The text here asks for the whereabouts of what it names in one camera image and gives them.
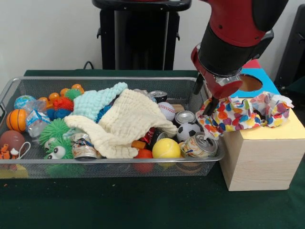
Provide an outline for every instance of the yellow ball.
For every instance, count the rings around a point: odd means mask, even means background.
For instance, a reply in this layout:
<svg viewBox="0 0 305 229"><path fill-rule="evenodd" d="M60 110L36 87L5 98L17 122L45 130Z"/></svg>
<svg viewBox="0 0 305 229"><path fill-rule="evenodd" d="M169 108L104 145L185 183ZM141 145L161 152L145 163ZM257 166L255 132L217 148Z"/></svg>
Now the yellow ball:
<svg viewBox="0 0 305 229"><path fill-rule="evenodd" d="M170 138L163 138L154 144L152 156L153 158L179 158L179 145Z"/></svg>

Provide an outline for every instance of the white cloth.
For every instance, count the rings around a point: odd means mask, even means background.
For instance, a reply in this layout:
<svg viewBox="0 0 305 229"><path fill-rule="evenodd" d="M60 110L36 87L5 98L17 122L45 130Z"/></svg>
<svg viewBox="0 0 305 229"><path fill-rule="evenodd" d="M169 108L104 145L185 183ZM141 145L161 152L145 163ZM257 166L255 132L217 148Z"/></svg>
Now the white cloth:
<svg viewBox="0 0 305 229"><path fill-rule="evenodd" d="M131 143L144 137L151 127L162 129L169 137L177 127L162 114L158 105L145 95L125 89L98 124L78 115L65 117L68 127L86 132L96 150L107 158L133 158L138 150Z"/></svg>

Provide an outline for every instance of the brown ball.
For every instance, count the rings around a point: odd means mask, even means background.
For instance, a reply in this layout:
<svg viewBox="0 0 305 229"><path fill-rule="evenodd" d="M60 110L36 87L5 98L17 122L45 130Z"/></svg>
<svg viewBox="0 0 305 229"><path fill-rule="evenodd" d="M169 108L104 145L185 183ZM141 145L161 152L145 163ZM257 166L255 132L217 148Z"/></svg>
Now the brown ball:
<svg viewBox="0 0 305 229"><path fill-rule="evenodd" d="M15 130L9 130L2 134L0 138L0 147L3 147L4 144L8 144L9 151L11 151L13 148L19 151L24 142L25 140L22 134Z"/></svg>

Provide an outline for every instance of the blue box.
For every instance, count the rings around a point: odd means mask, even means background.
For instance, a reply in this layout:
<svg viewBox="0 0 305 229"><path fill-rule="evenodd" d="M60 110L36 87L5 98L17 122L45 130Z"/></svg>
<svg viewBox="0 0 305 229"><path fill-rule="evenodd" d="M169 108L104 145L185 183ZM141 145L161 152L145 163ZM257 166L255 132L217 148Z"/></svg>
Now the blue box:
<svg viewBox="0 0 305 229"><path fill-rule="evenodd" d="M238 90L233 95L231 95L232 98L234 97L252 98L258 96L262 92L272 92L274 94L280 94L277 88L275 87L275 85L273 84L272 80L269 78L269 76L262 68L243 68L242 74L248 74L257 78L262 82L263 87L257 91L252 91L252 92L244 92Z"/></svg>

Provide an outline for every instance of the wooden box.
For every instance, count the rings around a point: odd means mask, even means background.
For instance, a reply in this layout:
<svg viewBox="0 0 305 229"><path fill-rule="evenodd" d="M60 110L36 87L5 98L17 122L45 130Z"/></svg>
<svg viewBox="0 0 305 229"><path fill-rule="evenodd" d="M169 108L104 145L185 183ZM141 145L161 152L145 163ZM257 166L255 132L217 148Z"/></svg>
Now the wooden box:
<svg viewBox="0 0 305 229"><path fill-rule="evenodd" d="M283 126L226 132L224 140L229 191L288 189L305 152L305 129L292 110Z"/></svg>

